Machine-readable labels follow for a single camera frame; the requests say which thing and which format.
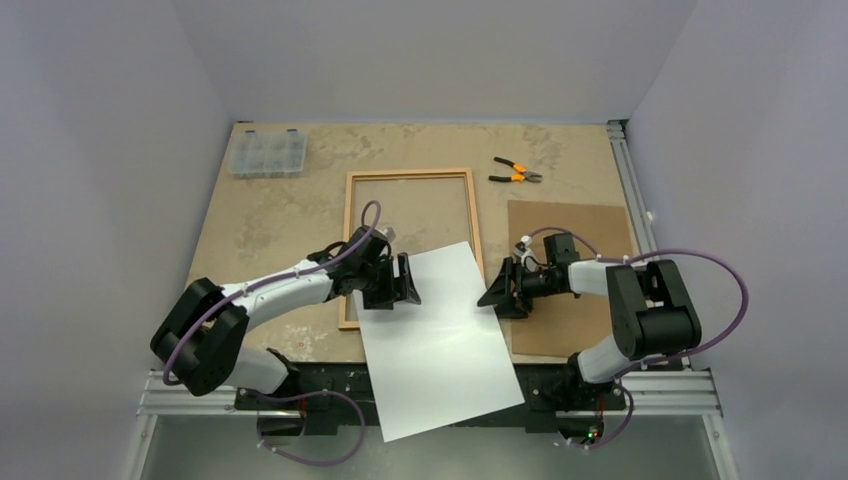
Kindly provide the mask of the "landscape photo print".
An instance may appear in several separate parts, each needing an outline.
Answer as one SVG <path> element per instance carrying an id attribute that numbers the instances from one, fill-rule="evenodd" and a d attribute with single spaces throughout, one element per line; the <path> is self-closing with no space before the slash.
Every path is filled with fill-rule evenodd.
<path id="1" fill-rule="evenodd" d="M 354 293 L 384 442 L 523 403 L 499 321 L 466 242 L 409 259 L 421 302 L 367 310 Z"/>

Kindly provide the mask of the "brown backing board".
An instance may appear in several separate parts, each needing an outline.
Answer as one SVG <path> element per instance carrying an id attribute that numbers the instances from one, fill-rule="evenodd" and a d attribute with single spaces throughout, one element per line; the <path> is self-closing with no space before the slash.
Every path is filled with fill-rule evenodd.
<path id="1" fill-rule="evenodd" d="M 636 254 L 630 218 L 621 206 L 510 200 L 509 245 L 532 236 L 535 258 L 546 260 L 543 239 L 560 228 L 575 235 L 578 266 L 563 268 L 567 287 L 533 300 L 526 319 L 511 322 L 511 349 L 516 356 L 568 357 L 595 346 L 612 334 L 606 267 L 598 254 L 618 260 Z"/>

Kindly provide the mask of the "wooden picture frame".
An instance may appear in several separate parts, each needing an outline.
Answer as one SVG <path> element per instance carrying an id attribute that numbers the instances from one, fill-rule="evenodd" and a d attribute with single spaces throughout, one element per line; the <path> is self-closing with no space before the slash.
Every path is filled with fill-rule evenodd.
<path id="1" fill-rule="evenodd" d="M 484 256 L 472 170 L 469 167 L 359 171 L 345 182 L 343 237 L 361 224 L 370 197 L 383 203 L 379 225 L 393 227 L 394 253 L 423 253 L 466 241 L 480 273 Z"/>

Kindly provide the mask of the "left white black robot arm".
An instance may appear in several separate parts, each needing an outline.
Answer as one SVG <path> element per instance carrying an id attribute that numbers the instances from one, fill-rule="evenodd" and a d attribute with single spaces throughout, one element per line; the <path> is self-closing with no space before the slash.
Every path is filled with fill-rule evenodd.
<path id="1" fill-rule="evenodd" d="M 296 368 L 273 348 L 245 346 L 246 335 L 294 310 L 361 296 L 367 310 L 418 305 L 406 253 L 393 253 L 389 230 L 361 226 L 346 241 L 309 254 L 294 266 L 247 282 L 190 283 L 150 341 L 162 361 L 162 380 L 194 396 L 221 386 L 259 393 L 272 408 L 297 399 Z"/>

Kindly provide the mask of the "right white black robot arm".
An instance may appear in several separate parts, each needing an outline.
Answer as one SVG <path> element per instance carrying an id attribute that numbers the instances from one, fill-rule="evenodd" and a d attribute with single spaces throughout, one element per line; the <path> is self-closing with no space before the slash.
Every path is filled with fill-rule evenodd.
<path id="1" fill-rule="evenodd" d="M 543 239 L 544 261 L 532 254 L 525 236 L 503 259 L 493 283 L 478 299 L 505 319 L 525 319 L 537 298 L 570 294 L 604 297 L 611 333 L 593 347 L 569 357 L 562 376 L 539 392 L 584 407 L 610 391 L 615 378 L 650 357 L 662 358 L 697 347 L 701 324 L 675 262 L 633 264 L 584 259 L 578 236 L 554 228 Z"/>

